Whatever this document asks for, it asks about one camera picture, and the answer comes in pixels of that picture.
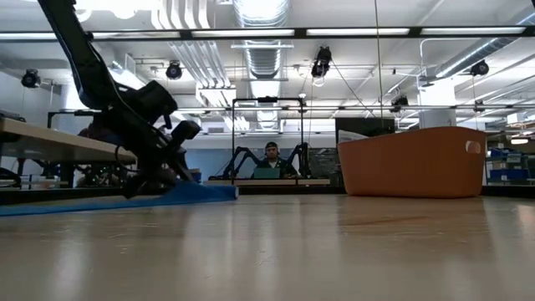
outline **orange bin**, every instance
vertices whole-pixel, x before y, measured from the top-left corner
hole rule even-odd
[[[477,196],[485,144],[484,132],[453,126],[342,142],[345,190],[351,196]]]

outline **blue mat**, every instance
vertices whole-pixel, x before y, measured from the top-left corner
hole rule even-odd
[[[73,205],[41,205],[41,206],[0,206],[0,217],[12,217],[32,214],[48,214],[60,212],[81,212],[104,209],[152,207],[166,205],[185,205],[204,202],[226,202],[237,199],[237,188],[234,186],[203,186],[192,182],[179,182],[166,194],[143,200],[91,201]]]

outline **cap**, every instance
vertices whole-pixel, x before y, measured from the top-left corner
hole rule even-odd
[[[278,145],[277,145],[277,143],[271,141],[271,142],[268,142],[268,143],[266,144],[266,147],[264,147],[264,149],[268,149],[268,148],[270,148],[270,147],[277,147],[277,148],[278,148]]]

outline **laptop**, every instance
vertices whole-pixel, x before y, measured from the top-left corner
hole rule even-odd
[[[280,168],[255,168],[255,179],[278,179],[280,177]]]

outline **duct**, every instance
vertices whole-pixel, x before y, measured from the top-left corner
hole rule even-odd
[[[523,18],[516,25],[535,24],[535,13],[530,10],[530,14]],[[490,41],[483,40],[471,46],[467,51],[462,52],[453,59],[435,68],[434,74],[437,78],[449,78],[455,74],[470,68],[474,64],[481,62],[486,57],[505,48],[517,41],[518,38],[493,38]]]
[[[234,13],[238,24],[243,28],[250,27],[283,27],[288,19],[289,0],[234,0]],[[280,40],[245,41],[246,45],[280,45]],[[280,82],[269,79],[279,79],[281,69],[281,49],[245,49],[245,58],[249,75],[253,79],[267,79],[267,81],[252,81],[251,91],[254,97],[278,96]],[[277,112],[257,112],[258,124],[263,129],[273,129],[277,123]]]

